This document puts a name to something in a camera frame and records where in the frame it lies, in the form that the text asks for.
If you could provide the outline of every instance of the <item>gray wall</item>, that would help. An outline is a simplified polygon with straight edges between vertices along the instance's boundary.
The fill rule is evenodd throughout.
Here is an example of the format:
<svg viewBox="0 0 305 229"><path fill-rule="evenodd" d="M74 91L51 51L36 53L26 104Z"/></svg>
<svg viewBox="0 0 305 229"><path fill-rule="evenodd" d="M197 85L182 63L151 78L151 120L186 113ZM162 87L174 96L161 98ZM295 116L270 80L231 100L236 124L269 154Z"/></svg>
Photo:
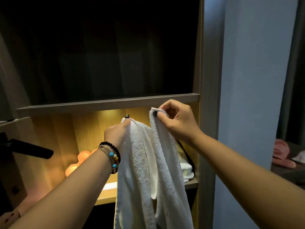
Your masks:
<svg viewBox="0 0 305 229"><path fill-rule="evenodd" d="M267 169L297 1L227 0L218 139ZM213 228L257 228L218 177Z"/></svg>

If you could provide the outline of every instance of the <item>wooden shelf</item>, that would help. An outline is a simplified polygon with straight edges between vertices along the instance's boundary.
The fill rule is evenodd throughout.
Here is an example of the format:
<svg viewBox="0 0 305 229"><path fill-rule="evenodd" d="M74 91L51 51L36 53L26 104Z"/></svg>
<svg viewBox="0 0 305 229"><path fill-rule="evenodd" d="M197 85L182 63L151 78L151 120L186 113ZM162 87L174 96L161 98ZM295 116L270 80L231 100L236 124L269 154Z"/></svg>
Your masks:
<svg viewBox="0 0 305 229"><path fill-rule="evenodd" d="M79 113L93 112L101 110L136 108L145 106L159 106L169 99L175 99L182 103L193 103L199 101L199 94L176 94L165 96L146 96L136 98L124 98L114 100L98 100L86 102L73 102L63 104L32 105L18 108L19 118L31 117L35 115L51 115L55 113Z"/></svg>
<svg viewBox="0 0 305 229"><path fill-rule="evenodd" d="M110 176L110 178L108 179L107 183L111 183L111 182L116 182L117 181L117 173L116 174L112 174ZM193 178L192 180L185 182L184 183L185 189L189 190L189 189L195 189L198 187L198 182L196 180L196 178ZM111 189L111 190L104 190L101 192L101 194L99 195L95 206L96 205L102 205L102 204L107 204L107 203L112 203L116 201L116 189Z"/></svg>

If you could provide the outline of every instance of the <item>person's right hand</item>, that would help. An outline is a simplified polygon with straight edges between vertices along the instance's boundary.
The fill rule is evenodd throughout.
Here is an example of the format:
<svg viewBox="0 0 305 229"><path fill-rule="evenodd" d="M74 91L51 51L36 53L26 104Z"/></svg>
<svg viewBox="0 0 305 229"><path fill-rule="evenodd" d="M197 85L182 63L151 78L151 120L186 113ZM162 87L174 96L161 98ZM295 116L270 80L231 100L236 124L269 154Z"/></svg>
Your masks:
<svg viewBox="0 0 305 229"><path fill-rule="evenodd" d="M175 139L190 144L194 137L201 133L190 106L177 100L168 100L159 108L170 116L168 118L162 112L157 114L158 119Z"/></svg>

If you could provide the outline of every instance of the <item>warm light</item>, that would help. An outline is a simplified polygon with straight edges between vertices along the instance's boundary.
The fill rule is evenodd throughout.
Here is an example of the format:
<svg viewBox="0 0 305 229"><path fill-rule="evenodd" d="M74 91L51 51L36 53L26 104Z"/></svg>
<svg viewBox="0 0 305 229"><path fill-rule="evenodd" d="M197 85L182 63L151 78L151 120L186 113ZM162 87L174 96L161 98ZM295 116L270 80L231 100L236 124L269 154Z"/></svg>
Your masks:
<svg viewBox="0 0 305 229"><path fill-rule="evenodd" d="M71 164L67 169L66 169L66 177L68 177L77 167L79 167L79 164Z"/></svg>
<svg viewBox="0 0 305 229"><path fill-rule="evenodd" d="M83 163L90 155L91 155L91 152L88 150L81 151L77 156L78 164Z"/></svg>

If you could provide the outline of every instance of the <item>person's left arm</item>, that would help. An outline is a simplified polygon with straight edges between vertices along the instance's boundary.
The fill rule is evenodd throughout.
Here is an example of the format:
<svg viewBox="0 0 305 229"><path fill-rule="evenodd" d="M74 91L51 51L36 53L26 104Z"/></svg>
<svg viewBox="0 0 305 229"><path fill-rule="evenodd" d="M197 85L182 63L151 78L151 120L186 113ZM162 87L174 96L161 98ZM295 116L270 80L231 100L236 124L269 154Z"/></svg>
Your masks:
<svg viewBox="0 0 305 229"><path fill-rule="evenodd" d="M119 148L129 123L105 130L104 140ZM98 149L10 229L82 228L111 172L110 158Z"/></svg>

